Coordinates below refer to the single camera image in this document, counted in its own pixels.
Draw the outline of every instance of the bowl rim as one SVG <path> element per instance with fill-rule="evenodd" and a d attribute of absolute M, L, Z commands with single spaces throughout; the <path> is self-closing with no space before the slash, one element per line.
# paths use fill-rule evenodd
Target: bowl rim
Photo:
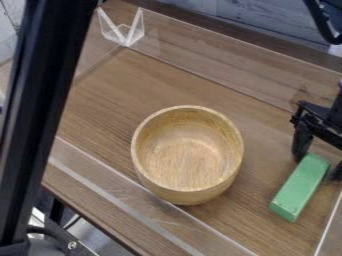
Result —
<path fill-rule="evenodd" d="M 147 123 L 157 118 L 158 116 L 161 116 L 162 114 L 174 111 L 174 110 L 179 110 L 179 109 L 196 109 L 196 110 L 202 110 L 206 111 L 212 114 L 214 114 L 216 116 L 218 116 L 232 127 L 232 129 L 234 130 L 234 133 L 237 135 L 237 138 L 240 140 L 240 144 L 241 144 L 241 153 L 238 154 L 240 158 L 238 158 L 238 164 L 236 166 L 236 168 L 233 170 L 230 170 L 230 172 L 228 172 L 228 174 L 225 174 L 224 176 L 221 176 L 221 178 L 218 179 L 218 182 L 213 185 L 209 185 L 208 187 L 202 187 L 194 190 L 189 190 L 189 189 L 175 189 L 173 187 L 165 186 L 162 185 L 155 179 L 151 179 L 146 174 L 149 173 L 141 163 L 141 160 L 138 158 L 138 154 L 137 154 L 137 141 L 141 135 L 142 130 L 145 129 Z M 170 191 L 175 191 L 175 192 L 198 192 L 198 191 L 206 191 L 210 190 L 216 187 L 220 187 L 228 180 L 230 177 L 237 176 L 237 172 L 240 171 L 241 165 L 242 165 L 242 160 L 244 160 L 244 155 L 245 155 L 245 143 L 244 143 L 244 139 L 242 139 L 242 134 L 241 131 L 237 127 L 237 125 L 234 124 L 234 122 L 228 118 L 226 115 L 224 115 L 222 113 L 220 113 L 217 110 L 208 108 L 208 107 L 202 107 L 202 106 L 196 106 L 196 105 L 178 105 L 178 106 L 173 106 L 169 108 L 163 108 L 161 110 L 158 110 L 154 114 L 151 114 L 145 120 L 143 122 L 139 124 L 135 132 L 134 132 L 134 136 L 133 136 L 133 140 L 131 140 L 131 158 L 133 158 L 133 162 L 134 162 L 134 167 L 135 167 L 135 172 L 138 173 L 138 176 L 143 176 L 145 179 L 147 179 L 154 185 L 157 185 L 159 188 L 167 189 Z"/>

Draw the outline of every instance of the wooden bowl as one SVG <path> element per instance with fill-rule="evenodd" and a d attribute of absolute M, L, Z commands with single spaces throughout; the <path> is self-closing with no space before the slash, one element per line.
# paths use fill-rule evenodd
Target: wooden bowl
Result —
<path fill-rule="evenodd" d="M 200 204 L 218 196 L 237 177 L 241 132 L 209 108 L 171 107 L 139 125 L 131 155 L 141 181 L 159 198 L 174 204 Z"/>

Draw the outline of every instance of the plastic corner bracket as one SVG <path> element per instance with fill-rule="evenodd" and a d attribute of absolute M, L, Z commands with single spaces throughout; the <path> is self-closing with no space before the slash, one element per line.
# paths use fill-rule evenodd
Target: plastic corner bracket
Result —
<path fill-rule="evenodd" d="M 98 8 L 102 34 L 105 38 L 122 46 L 130 47 L 145 36 L 143 10 L 138 9 L 133 25 L 117 26 L 102 8 Z"/>

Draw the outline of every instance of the green sponge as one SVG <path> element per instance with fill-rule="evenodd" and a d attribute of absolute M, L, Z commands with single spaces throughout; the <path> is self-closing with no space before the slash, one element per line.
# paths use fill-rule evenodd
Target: green sponge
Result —
<path fill-rule="evenodd" d="M 290 222 L 296 222 L 325 177 L 329 166 L 328 160 L 309 153 L 276 195 L 270 209 Z"/>

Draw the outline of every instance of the black pole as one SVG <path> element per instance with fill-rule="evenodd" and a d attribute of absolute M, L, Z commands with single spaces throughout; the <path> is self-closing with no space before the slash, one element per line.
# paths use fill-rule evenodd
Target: black pole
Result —
<path fill-rule="evenodd" d="M 27 241 L 35 197 L 97 6 L 98 0 L 27 1 L 2 115 L 0 255 L 2 247 Z"/>

